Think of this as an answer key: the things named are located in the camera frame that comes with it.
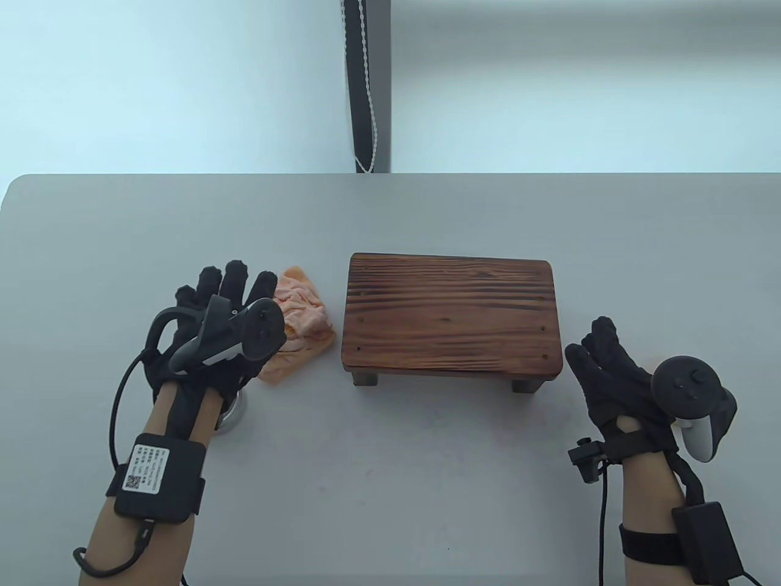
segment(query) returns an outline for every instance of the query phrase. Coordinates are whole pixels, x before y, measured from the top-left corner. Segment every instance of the forearm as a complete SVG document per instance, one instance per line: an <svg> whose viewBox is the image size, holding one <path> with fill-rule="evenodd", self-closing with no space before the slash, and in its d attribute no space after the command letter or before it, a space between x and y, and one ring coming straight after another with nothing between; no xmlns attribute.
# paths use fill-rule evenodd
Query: forearm
<svg viewBox="0 0 781 586"><path fill-rule="evenodd" d="M620 422L633 431L637 422ZM626 529L640 533L676 533L671 511L683 506L678 480L661 452L639 454L623 461ZM682 566L657 566L626 559L627 586L691 586L689 570Z"/></svg>
<svg viewBox="0 0 781 586"><path fill-rule="evenodd" d="M165 433L168 412L176 389L175 383L166 383L162 386L144 428L145 433L158 435ZM206 392L190 435L191 441L198 441L208 448L222 404L223 400L216 391L209 389ZM140 521L127 519L114 513L114 500L113 497L106 499L85 554L86 560L100 569L118 566L130 558L140 527ZM159 523L152 533L152 540L146 551L129 570L110 578L93 578L82 572L79 585L174 586L178 584L190 551L193 527L194 515L190 515L190 518L180 525Z"/></svg>

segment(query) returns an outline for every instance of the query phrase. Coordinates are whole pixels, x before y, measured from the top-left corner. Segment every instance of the wood grain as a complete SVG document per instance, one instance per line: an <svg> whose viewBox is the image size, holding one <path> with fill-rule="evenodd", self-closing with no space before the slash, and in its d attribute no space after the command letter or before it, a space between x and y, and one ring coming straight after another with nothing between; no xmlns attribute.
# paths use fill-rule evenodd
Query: wood grain
<svg viewBox="0 0 781 586"><path fill-rule="evenodd" d="M354 254L342 363L351 372L552 380L563 361L551 266Z"/></svg>

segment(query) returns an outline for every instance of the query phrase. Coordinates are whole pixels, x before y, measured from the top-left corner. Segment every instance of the label sticker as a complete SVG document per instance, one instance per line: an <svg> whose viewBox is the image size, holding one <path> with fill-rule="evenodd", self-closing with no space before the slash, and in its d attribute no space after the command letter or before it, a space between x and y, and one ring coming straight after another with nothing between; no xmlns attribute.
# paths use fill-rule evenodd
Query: label sticker
<svg viewBox="0 0 781 586"><path fill-rule="evenodd" d="M168 448L159 448L156 445L136 444L127 463L122 490L144 492L147 495L160 492L160 483L170 452Z"/></svg>

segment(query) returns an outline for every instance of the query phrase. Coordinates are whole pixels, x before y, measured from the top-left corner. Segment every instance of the towel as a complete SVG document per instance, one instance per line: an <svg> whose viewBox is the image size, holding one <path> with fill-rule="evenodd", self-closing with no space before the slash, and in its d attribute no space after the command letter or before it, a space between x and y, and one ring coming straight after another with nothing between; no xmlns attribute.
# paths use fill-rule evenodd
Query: towel
<svg viewBox="0 0 781 586"><path fill-rule="evenodd" d="M300 266L292 266L280 277L274 301L285 316L287 342L258 375L271 384L321 354L337 336L315 285Z"/></svg>

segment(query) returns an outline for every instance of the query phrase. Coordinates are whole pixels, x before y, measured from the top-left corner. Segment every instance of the stool leg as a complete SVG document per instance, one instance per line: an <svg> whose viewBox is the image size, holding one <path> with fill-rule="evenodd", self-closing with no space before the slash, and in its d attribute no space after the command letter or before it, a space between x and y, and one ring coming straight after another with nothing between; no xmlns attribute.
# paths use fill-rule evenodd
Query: stool leg
<svg viewBox="0 0 781 586"><path fill-rule="evenodd" d="M356 387L376 387L377 375L375 373L353 373L352 383Z"/></svg>
<svg viewBox="0 0 781 586"><path fill-rule="evenodd" d="M514 393L536 393L545 381L539 378L533 378L530 381L513 381L512 392Z"/></svg>

